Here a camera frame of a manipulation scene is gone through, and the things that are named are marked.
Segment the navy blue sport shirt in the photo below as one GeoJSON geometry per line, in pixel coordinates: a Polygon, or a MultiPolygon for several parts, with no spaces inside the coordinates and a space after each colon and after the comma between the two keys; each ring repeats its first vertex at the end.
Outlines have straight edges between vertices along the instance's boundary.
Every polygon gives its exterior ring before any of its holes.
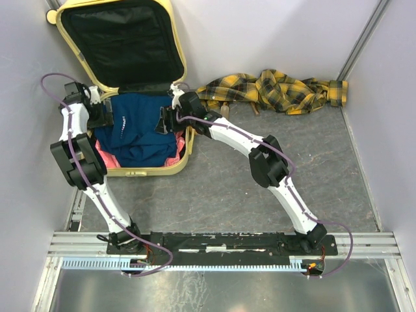
{"type": "Polygon", "coordinates": [[[94,136],[101,149],[113,154],[122,168],[163,167],[176,154],[174,133],[159,134],[155,127],[161,107],[169,107],[169,96],[128,93],[109,98],[114,125],[97,127],[94,136]]]}

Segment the pink bear print garment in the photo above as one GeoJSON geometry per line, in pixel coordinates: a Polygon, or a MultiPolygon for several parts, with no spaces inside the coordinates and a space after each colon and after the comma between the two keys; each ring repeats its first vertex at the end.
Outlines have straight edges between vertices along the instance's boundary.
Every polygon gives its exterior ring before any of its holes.
{"type": "MultiPolygon", "coordinates": [[[[167,157],[163,166],[162,167],[170,167],[173,166],[175,164],[177,164],[184,155],[185,152],[185,132],[181,131],[181,132],[176,132],[174,133],[175,135],[175,143],[176,143],[176,151],[175,151],[175,156],[174,157],[167,157]]],[[[100,154],[100,156],[102,157],[105,166],[108,169],[115,169],[115,168],[121,168],[122,166],[120,165],[120,163],[118,162],[117,158],[113,155],[110,154],[106,151],[103,151],[101,149],[101,145],[99,143],[99,141],[97,140],[95,143],[95,147],[98,151],[98,153],[100,154]]]]}

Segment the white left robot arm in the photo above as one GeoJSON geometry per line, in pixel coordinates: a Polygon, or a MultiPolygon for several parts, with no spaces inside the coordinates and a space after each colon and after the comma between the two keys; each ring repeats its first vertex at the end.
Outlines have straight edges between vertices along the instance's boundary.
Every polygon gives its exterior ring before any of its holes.
{"type": "Polygon", "coordinates": [[[140,230],[114,197],[107,183],[107,167],[88,135],[90,118],[99,118],[98,106],[92,104],[97,92],[85,84],[64,85],[66,97],[60,104],[63,117],[59,141],[50,150],[69,185],[92,200],[107,223],[109,233],[97,238],[108,244],[107,252],[137,254],[144,247],[140,230]]]}

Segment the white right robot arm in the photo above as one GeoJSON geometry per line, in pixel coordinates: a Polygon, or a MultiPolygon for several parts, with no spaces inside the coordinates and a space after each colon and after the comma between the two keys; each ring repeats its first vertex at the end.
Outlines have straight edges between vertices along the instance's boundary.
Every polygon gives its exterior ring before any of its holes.
{"type": "Polygon", "coordinates": [[[292,222],[298,246],[313,254],[322,246],[327,230],[307,208],[296,190],[294,163],[282,152],[277,139],[253,135],[215,111],[208,111],[195,92],[179,88],[168,91],[172,104],[161,108],[156,132],[167,134],[187,127],[198,134],[225,143],[247,157],[253,180],[277,198],[292,222]]]}

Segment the small clear bottle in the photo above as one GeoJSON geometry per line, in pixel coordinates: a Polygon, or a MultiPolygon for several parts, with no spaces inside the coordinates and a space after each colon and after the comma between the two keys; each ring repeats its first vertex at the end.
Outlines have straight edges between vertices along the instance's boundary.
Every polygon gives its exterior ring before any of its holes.
{"type": "Polygon", "coordinates": [[[220,114],[222,115],[223,118],[225,119],[229,119],[229,103],[228,102],[223,102],[221,107],[220,107],[220,114]]]}

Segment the yellow suitcase with black lining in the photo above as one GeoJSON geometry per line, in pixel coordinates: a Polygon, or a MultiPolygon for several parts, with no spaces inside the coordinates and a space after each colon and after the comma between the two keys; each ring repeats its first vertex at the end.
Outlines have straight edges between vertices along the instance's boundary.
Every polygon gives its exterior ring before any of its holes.
{"type": "MultiPolygon", "coordinates": [[[[169,1],[67,1],[47,21],[98,86],[101,102],[124,93],[160,95],[187,74],[169,1]]],[[[194,131],[185,129],[183,158],[170,167],[115,168],[112,177],[170,176],[186,166],[194,131]]]]}

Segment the brown wooden object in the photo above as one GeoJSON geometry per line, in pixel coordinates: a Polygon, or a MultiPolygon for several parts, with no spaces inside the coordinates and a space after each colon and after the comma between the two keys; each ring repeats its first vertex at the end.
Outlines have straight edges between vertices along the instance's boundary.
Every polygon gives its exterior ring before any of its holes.
{"type": "Polygon", "coordinates": [[[253,113],[255,114],[255,116],[259,116],[260,112],[259,112],[259,109],[257,108],[256,104],[254,102],[251,102],[250,105],[251,105],[251,108],[252,108],[253,113]]]}

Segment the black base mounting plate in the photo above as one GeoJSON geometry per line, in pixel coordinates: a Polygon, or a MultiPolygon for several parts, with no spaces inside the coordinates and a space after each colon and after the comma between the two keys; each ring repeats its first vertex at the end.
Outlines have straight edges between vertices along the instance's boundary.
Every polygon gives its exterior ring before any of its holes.
{"type": "Polygon", "coordinates": [[[96,235],[107,243],[108,255],[132,255],[135,263],[140,260],[151,265],[161,266],[170,256],[160,247],[173,254],[173,267],[178,266],[243,266],[243,265],[288,265],[291,256],[337,255],[337,245],[333,235],[326,235],[316,247],[298,235],[272,233],[162,233],[144,234],[143,239],[154,243],[147,246],[128,234],[96,235]]]}

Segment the yellow plaid shirt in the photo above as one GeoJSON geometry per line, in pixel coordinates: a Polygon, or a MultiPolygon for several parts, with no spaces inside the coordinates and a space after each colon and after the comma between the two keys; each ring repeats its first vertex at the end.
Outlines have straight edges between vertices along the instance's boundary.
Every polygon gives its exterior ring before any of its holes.
{"type": "Polygon", "coordinates": [[[263,110],[287,115],[315,112],[325,105],[344,107],[348,82],[322,81],[316,78],[299,80],[278,70],[263,70],[259,77],[236,73],[217,78],[196,91],[203,105],[219,107],[227,102],[248,102],[263,110]]]}

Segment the aluminium frame rail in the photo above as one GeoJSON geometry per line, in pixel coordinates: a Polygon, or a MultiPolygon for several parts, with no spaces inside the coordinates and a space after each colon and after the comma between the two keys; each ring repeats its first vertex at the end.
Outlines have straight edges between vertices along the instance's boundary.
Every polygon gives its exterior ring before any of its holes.
{"type": "MultiPolygon", "coordinates": [[[[96,232],[55,232],[47,255],[49,257],[105,257],[107,243],[96,238],[96,232]]],[[[401,256],[391,232],[333,233],[340,259],[352,250],[352,259],[389,259],[401,256]]]]}

